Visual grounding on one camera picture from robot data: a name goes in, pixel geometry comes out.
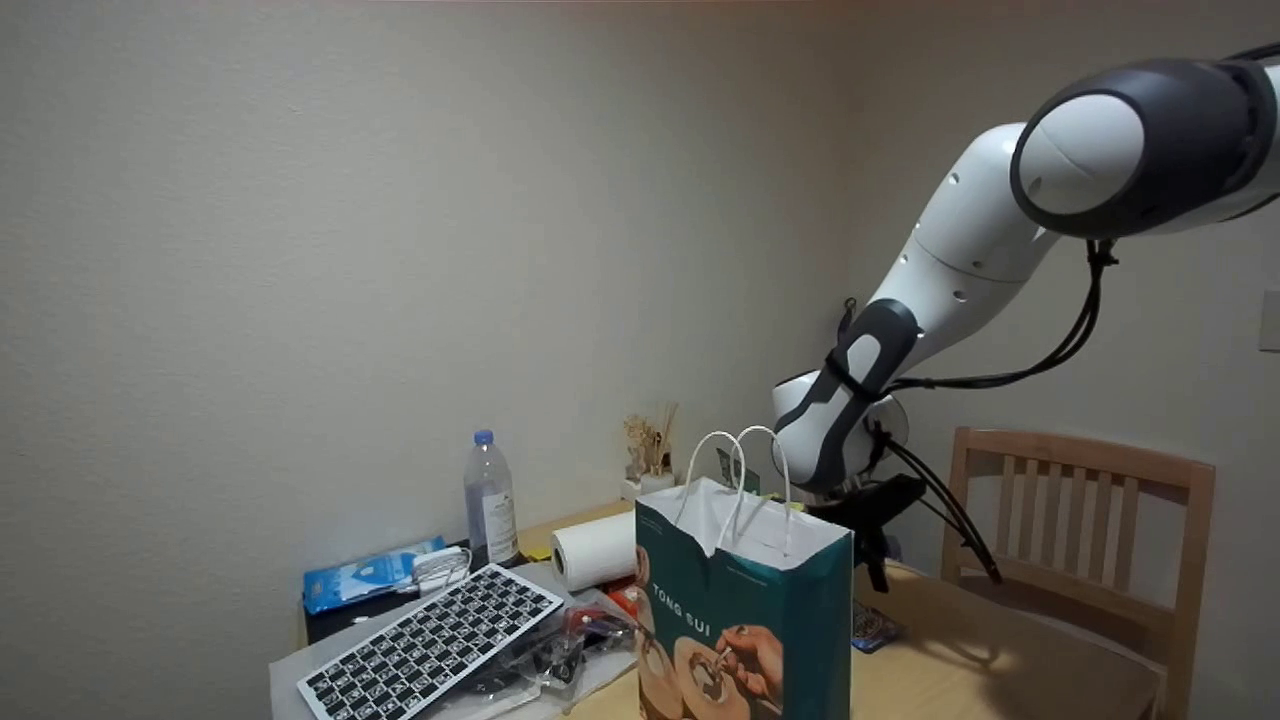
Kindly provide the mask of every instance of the plastic water bottle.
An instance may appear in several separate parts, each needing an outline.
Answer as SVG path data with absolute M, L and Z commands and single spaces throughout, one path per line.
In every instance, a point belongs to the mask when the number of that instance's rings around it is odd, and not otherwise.
M 462 496 L 467 496 L 472 569 L 480 569 L 480 563 L 517 563 L 512 463 L 497 448 L 489 427 L 480 427 L 472 435 L 472 455 L 467 455 L 467 471 L 462 471 Z

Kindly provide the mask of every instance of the wooden chair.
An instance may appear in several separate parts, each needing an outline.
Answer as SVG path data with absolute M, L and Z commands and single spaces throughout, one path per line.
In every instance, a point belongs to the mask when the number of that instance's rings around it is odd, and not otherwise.
M 945 540 L 945 581 L 1161 663 L 1161 720 L 1188 716 L 1210 463 L 1084 435 L 960 427 L 948 484 L 981 522 L 1003 583 L 983 575 L 955 531 Z M 1147 563 L 1173 575 L 1156 601 L 1135 587 L 1152 581 Z

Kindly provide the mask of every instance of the robotic arm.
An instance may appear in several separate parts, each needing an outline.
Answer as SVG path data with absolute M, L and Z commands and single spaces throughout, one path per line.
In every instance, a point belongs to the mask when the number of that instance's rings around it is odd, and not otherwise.
M 810 492 L 869 467 L 865 410 L 986 322 L 1060 237 L 1122 238 L 1249 217 L 1280 196 L 1280 46 L 1084 74 L 1026 122 L 977 136 L 823 369 L 772 390 L 776 448 Z

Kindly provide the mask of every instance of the table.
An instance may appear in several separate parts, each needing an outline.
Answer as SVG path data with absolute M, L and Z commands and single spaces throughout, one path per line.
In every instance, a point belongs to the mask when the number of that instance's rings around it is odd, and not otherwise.
M 854 592 L 905 627 L 872 657 L 850 651 L 850 713 L 865 720 L 1138 720 L 1161 695 L 1152 663 L 909 563 L 889 563 L 889 592 L 865 575 Z M 635 673 L 567 716 L 639 720 Z

